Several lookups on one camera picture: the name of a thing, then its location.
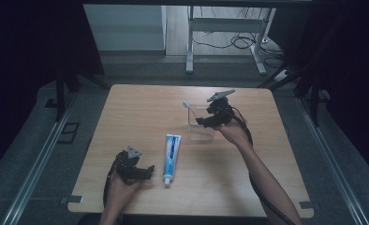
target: white wall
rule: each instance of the white wall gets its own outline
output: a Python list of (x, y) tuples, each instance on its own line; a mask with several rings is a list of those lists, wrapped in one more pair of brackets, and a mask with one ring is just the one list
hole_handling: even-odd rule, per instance
[(83, 6), (99, 51), (165, 50), (165, 6)]

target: hand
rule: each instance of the hand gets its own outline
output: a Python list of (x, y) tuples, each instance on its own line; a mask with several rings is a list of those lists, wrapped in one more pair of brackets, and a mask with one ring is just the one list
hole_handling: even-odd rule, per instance
[(127, 185), (121, 176), (114, 172), (111, 175), (106, 207), (99, 224), (115, 224), (121, 210), (129, 202), (139, 186), (139, 181), (134, 182), (130, 186)]
[(231, 119), (231, 121), (226, 125), (213, 127), (213, 129), (220, 131), (229, 142), (235, 145), (244, 142), (248, 143), (248, 137), (246, 136), (246, 133), (235, 119)]

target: wooden floor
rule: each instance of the wooden floor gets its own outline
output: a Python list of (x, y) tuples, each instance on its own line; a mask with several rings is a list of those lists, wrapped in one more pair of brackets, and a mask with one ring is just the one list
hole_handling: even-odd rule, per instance
[[(188, 40), (188, 7), (167, 7), (167, 45), (166, 56), (186, 55), (186, 46)], [(194, 17), (218, 17), (218, 18), (252, 18), (262, 19), (267, 12), (267, 8), (248, 8), (248, 7), (194, 7)], [(252, 38), (250, 34), (240, 34), (242, 37)], [(237, 36), (236, 33), (223, 32), (194, 32), (193, 51), (194, 55), (251, 55), (248, 49), (238, 49), (234, 46), (228, 48), (216, 48), (196, 43), (206, 43), (218, 47), (224, 47), (231, 44), (231, 39)], [(240, 47), (251, 44), (250, 40), (236, 42)], [(269, 41), (263, 44), (264, 47), (277, 50), (277, 46)]]

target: transparent container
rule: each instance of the transparent container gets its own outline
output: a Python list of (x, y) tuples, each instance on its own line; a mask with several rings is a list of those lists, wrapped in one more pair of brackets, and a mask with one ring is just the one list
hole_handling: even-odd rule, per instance
[(214, 130), (210, 127), (205, 128), (196, 121), (198, 117), (209, 117), (208, 105), (190, 105), (188, 108), (188, 126), (190, 131), (190, 140), (194, 141), (212, 141), (214, 139)]

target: person's right hand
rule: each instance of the person's right hand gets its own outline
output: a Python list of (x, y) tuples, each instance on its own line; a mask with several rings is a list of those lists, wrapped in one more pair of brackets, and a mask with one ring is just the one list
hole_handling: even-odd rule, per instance
[(248, 143), (248, 137), (245, 131), (241, 128), (240, 124), (231, 119), (226, 125), (213, 127), (214, 130), (220, 131), (223, 136), (231, 143), (238, 145), (240, 143)]

